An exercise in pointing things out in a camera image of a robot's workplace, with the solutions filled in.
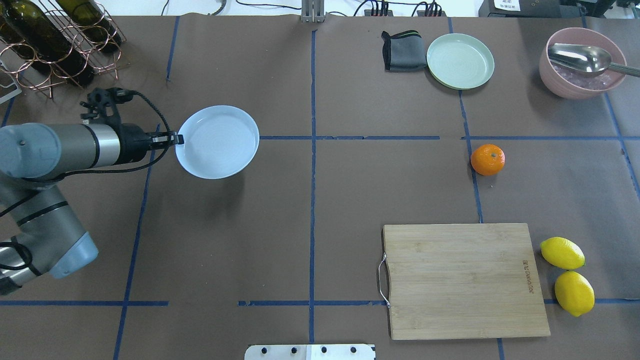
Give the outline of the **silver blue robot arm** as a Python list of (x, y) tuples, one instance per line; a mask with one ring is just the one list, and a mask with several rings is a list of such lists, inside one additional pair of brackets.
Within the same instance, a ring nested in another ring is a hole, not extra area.
[(182, 145), (174, 132), (134, 124), (25, 123), (1, 129), (1, 204), (20, 232), (1, 242), (1, 294), (44, 274), (61, 279), (98, 257), (98, 248), (57, 184), (71, 173), (139, 162)]

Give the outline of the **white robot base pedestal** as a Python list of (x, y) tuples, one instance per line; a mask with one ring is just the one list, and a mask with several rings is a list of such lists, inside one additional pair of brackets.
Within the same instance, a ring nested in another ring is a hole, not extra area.
[(375, 360), (372, 344), (258, 344), (249, 346), (245, 360)]

